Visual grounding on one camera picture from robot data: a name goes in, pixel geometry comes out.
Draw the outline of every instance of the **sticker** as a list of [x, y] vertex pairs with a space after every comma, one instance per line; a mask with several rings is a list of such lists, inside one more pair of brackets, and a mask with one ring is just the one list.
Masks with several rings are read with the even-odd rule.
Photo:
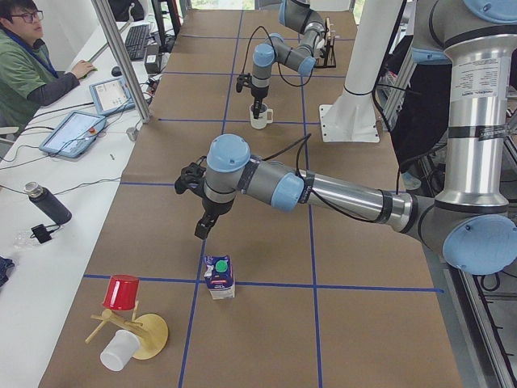
[[510, 58], [489, 58], [455, 65], [452, 68], [451, 102], [482, 97], [506, 98]]

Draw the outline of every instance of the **milk carton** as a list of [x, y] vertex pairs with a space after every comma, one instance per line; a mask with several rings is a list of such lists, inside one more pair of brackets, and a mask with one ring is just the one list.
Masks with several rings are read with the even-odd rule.
[[235, 281], [233, 280], [232, 263], [229, 256], [204, 257], [207, 271], [204, 281], [212, 295], [212, 299], [226, 299], [235, 296]]

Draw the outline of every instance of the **white cup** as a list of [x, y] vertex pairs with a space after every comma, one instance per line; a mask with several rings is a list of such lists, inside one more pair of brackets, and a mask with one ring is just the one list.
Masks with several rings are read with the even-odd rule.
[[266, 125], [271, 124], [273, 122], [273, 110], [267, 108], [265, 103], [260, 107], [260, 114], [258, 115], [258, 119], [253, 117], [253, 104], [250, 105], [250, 123], [251, 126], [255, 129], [264, 129]]
[[103, 352], [100, 353], [100, 361], [106, 368], [113, 372], [119, 372], [139, 348], [140, 340], [137, 335], [131, 331], [118, 330]]

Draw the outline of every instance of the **yellow base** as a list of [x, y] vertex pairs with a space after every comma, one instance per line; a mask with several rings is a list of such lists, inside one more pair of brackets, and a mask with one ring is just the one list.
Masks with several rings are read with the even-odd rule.
[[148, 360], [156, 356], [167, 343], [169, 338], [169, 328], [165, 320], [156, 314], [144, 314], [134, 322], [142, 323], [142, 329], [149, 333], [150, 340], [141, 338], [140, 349], [133, 354], [132, 358], [137, 360]]

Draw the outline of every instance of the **glasses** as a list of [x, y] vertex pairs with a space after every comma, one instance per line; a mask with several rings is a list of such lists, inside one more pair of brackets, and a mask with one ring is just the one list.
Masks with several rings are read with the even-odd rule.
[[25, 23], [34, 23], [34, 19], [43, 20], [43, 11], [28, 12], [21, 15], [11, 15], [13, 18], [23, 18]]

